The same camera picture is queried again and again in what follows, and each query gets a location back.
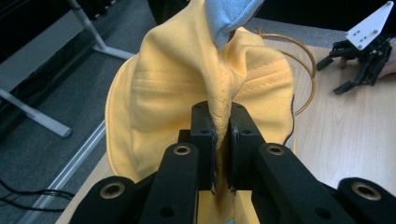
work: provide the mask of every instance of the hole in bracket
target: hole in bracket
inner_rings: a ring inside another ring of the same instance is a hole
[[[327,210],[326,208],[322,208],[322,207],[317,207],[315,208],[315,213],[323,218],[323,219],[331,219],[332,218],[332,214],[329,212],[329,210]]]
[[[184,156],[187,155],[191,152],[191,149],[187,146],[182,146],[182,147],[176,147],[174,149],[174,153],[179,155],[179,156]]]
[[[175,215],[175,210],[171,206],[165,206],[161,209],[160,214],[162,217],[173,217]]]
[[[378,201],[381,199],[381,194],[376,189],[364,183],[355,182],[352,184],[352,189],[364,199],[370,201]]]
[[[285,153],[283,148],[280,148],[280,147],[268,147],[267,152],[269,152],[270,154],[276,155],[276,156],[281,156]]]
[[[104,199],[114,199],[125,191],[125,186],[121,182],[109,183],[101,188],[100,196]]]

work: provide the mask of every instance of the yellow fabric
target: yellow fabric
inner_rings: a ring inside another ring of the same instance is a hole
[[[247,108],[267,142],[284,144],[293,127],[293,79],[278,51],[238,29],[221,52],[213,43],[203,0],[193,0],[147,33],[140,52],[117,73],[106,102],[106,140],[116,175],[137,182],[155,172],[163,152],[191,125],[191,107],[208,101],[219,136],[215,196],[200,192],[200,223],[248,223],[255,218],[248,194],[227,190],[224,136],[231,102]]]

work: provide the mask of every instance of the floor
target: floor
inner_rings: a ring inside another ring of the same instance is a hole
[[[116,2],[108,9],[107,15],[99,17],[93,24],[110,47],[132,53],[139,51],[145,33],[156,25],[148,3],[133,0]],[[254,19],[246,25],[249,30],[256,27],[261,27],[265,33],[289,35],[306,45],[324,48],[330,48],[333,42],[344,39],[344,32],[341,31],[261,19]],[[35,102],[38,110],[72,128],[72,135],[62,139],[30,119],[14,116],[17,125],[1,137],[0,170],[3,172],[0,179],[12,188],[47,189],[75,155],[85,148],[84,144],[90,140],[92,133],[101,127],[108,88],[124,60],[95,52],[91,50],[92,44],[87,32],[76,37],[69,46],[73,52],[70,56],[72,60],[63,63],[57,75],[60,78],[45,97]],[[59,189],[76,193],[106,152],[106,139],[102,135],[90,144],[91,149],[84,155],[81,165],[74,167],[76,171]],[[0,188],[0,195],[3,197],[6,194],[7,191]],[[16,202],[32,206],[38,199],[22,197]],[[50,208],[65,206],[65,200],[54,200],[48,205]],[[54,223],[59,215],[27,212],[0,203],[0,223]]]

